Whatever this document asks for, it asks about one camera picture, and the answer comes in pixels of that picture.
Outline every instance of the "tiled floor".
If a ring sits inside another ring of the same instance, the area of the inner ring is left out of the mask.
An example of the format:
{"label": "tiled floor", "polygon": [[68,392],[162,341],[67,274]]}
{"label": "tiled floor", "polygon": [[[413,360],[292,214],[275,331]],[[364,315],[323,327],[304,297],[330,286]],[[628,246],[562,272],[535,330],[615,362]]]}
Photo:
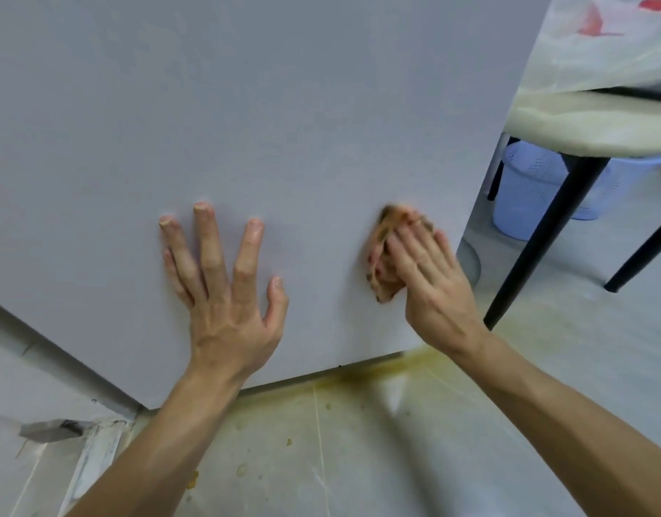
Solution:
{"label": "tiled floor", "polygon": [[[481,312],[523,246],[490,215],[481,200],[465,234],[483,265]],[[660,174],[599,220],[572,221],[496,332],[661,445],[661,256],[619,294],[601,288],[660,224]],[[240,399],[199,473],[180,517],[581,515],[429,349]]]}

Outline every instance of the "black table leg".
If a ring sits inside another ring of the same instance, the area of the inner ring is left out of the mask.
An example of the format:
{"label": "black table leg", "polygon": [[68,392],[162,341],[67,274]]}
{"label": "black table leg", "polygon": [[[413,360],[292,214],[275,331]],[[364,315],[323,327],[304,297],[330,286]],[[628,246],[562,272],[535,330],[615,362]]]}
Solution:
{"label": "black table leg", "polygon": [[632,254],[618,272],[610,278],[603,288],[609,292],[617,292],[627,282],[635,277],[644,267],[653,261],[661,253],[661,226],[653,235]]}
{"label": "black table leg", "polygon": [[576,164],[567,174],[567,178],[560,186],[550,207],[491,303],[483,319],[489,329],[492,330],[515,301],[515,297],[522,290],[560,231],[567,225],[609,160],[610,158],[577,158]]}
{"label": "black table leg", "polygon": [[[519,138],[512,138],[507,141],[507,146],[509,147],[513,143],[517,143],[519,141]],[[501,187],[501,179],[503,177],[503,160],[500,161],[498,164],[498,168],[496,169],[495,176],[493,176],[493,181],[491,181],[491,189],[488,191],[488,200],[489,201],[495,201],[496,196],[498,195],[498,189]]]}

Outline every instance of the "hand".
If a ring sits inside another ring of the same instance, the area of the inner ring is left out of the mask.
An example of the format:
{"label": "hand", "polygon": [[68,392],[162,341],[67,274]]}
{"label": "hand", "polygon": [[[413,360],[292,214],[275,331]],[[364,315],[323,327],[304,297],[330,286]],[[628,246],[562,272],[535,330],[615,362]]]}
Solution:
{"label": "hand", "polygon": [[213,208],[194,205],[201,265],[187,246],[182,228],[170,216],[160,218],[168,249],[163,261],[168,278],[189,309],[192,355],[186,375],[234,381],[238,388],[266,364],[283,337],[288,297],[281,278],[268,283],[268,309],[261,318],[256,273],[264,224],[252,219],[244,229],[232,283],[228,280]]}
{"label": "hand", "polygon": [[475,354],[490,332],[446,235],[430,234],[419,222],[399,227],[387,246],[407,284],[405,317],[415,332],[451,358]]}

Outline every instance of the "plastic bag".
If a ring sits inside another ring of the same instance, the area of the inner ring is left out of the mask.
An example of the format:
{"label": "plastic bag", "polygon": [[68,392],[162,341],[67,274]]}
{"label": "plastic bag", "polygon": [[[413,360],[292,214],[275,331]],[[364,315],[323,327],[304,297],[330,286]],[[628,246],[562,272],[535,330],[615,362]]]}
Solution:
{"label": "plastic bag", "polygon": [[661,84],[661,0],[553,0],[520,93]]}

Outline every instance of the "blue plastic basket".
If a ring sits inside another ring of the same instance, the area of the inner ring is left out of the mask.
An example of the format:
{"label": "blue plastic basket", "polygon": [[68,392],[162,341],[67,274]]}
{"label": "blue plastic basket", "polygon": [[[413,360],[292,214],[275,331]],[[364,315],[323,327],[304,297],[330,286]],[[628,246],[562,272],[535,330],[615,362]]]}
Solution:
{"label": "blue plastic basket", "polygon": [[[563,184],[567,167],[557,152],[525,141],[508,146],[503,163],[493,223],[507,236],[527,241]],[[573,218],[601,216],[645,173],[660,165],[661,155],[611,159]]]}

